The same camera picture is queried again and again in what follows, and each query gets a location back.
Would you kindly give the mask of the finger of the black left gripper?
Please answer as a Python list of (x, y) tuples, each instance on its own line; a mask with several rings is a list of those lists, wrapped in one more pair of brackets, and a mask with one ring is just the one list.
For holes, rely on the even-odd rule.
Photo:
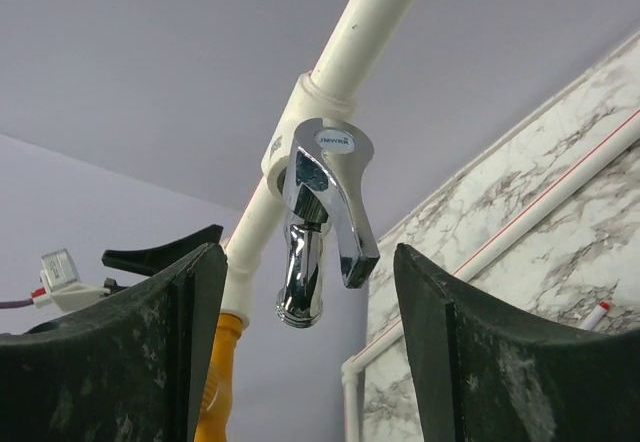
[(105, 267), (152, 277), (203, 244), (218, 244), (223, 227), (212, 224), (164, 245), (139, 250), (105, 250), (101, 262)]

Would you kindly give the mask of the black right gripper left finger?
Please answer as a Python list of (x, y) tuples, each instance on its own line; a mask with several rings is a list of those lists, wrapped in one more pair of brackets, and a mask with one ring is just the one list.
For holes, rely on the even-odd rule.
[(227, 271), (205, 244), (88, 308), (1, 337), (5, 441), (194, 438)]

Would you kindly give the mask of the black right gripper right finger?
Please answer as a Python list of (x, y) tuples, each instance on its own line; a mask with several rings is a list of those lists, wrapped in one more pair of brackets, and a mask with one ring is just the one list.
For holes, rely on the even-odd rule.
[(427, 441), (635, 441), (639, 334), (518, 309), (400, 244), (394, 280)]

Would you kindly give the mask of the chrome metal faucet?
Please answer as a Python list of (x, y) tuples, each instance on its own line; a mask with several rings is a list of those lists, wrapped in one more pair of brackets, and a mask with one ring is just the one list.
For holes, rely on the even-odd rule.
[(362, 179), (373, 159), (369, 137), (354, 125), (312, 118), (298, 125), (281, 195), (286, 205), (286, 278), (276, 313), (294, 328), (313, 326), (323, 313), (325, 237), (337, 237), (344, 286), (358, 289), (380, 259), (362, 197)]

